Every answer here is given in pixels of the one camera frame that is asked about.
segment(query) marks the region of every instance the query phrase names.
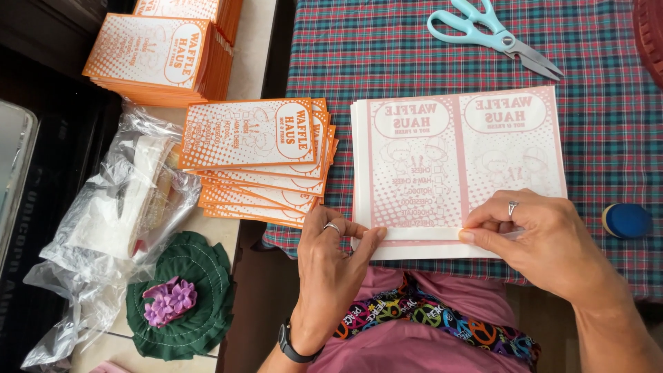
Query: fingernail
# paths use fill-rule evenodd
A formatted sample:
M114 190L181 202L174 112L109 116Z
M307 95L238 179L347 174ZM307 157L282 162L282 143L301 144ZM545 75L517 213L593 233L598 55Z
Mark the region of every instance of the fingernail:
M380 238L380 240L384 240L387 236L387 229L385 227L380 228L377 231L377 236Z
M474 233L470 232L469 230L463 229L460 231L458 238L465 244L474 244Z

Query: hand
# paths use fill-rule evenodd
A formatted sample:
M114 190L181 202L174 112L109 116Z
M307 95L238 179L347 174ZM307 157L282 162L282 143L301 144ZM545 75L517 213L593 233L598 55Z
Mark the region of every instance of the hand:
M518 201L509 218L509 201ZM498 233L521 226L515 241ZM470 212L459 237L501 256L529 281L585 311L631 301L626 281L592 240L573 203L531 190L498 190Z
M328 222L334 228L322 228ZM332 336L359 292L369 260L387 235L386 228L366 227L340 212L317 206L306 215L297 247L300 290L290 318L290 343L300 355L315 354ZM338 250L341 236L361 239L352 256Z

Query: plaid tablecloth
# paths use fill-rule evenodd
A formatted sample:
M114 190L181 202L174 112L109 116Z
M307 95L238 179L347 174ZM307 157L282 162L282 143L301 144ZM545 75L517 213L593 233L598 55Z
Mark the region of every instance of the plaid tablecloth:
M634 296L663 301L663 91L640 63L631 0L494 0L493 6L510 32L566 74L556 92L569 198ZM555 83L492 49L435 39L426 20L439 9L459 15L447 0L299 0L288 97L326 98L337 126L327 206L351 215L349 108L355 100ZM653 232L628 241L608 235L601 211L616 202L644 206L654 217ZM270 224L264 241L296 256L299 236L299 230ZM526 283L499 260L373 264Z

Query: table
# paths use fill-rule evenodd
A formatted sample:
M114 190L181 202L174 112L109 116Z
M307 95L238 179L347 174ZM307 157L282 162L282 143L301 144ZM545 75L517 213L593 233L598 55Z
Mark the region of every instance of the table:
M474 5L478 0L471 0ZM663 301L663 92L640 63L630 0L494 1L516 37L566 74L543 78L504 54L447 44L426 29L450 1L300 0L288 79L289 97L325 97L339 150L325 202L351 216L349 106L359 99L458 94L555 84L564 166L572 200L636 299ZM632 202L654 217L651 234L619 240L601 211ZM270 224L264 242L296 256L300 231ZM344 250L349 242L343 241ZM501 260L402 260L373 263L516 284L527 280Z
M276 0L243 0L237 30L235 55L228 87L228 100L252 100L261 97L269 38ZM148 108L151 114L162 119L184 125L185 109ZM233 263L237 237L238 219L219 219L203 216L203 209L196 207L179 230L191 230L205 236L211 245L221 242L228 258ZM103 333L94 344L82 351L79 344L72 354L71 373L87 373L103 360L129 370L132 373L170 372L215 372L217 370L217 346L205 356L195 356L192 360L165 362L155 358L144 358L134 347L133 333L127 324L127 309L122 300L120 313L107 333Z

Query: clear plastic bag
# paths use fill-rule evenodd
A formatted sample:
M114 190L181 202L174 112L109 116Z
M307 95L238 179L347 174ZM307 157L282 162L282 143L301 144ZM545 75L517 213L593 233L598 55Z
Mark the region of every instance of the clear plastic bag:
M125 100L119 129L63 217L25 283L70 301L65 318L28 354L22 368L63 372L74 346L89 345L119 312L126 285L154 275L169 235L200 196L200 178L176 169L182 128Z

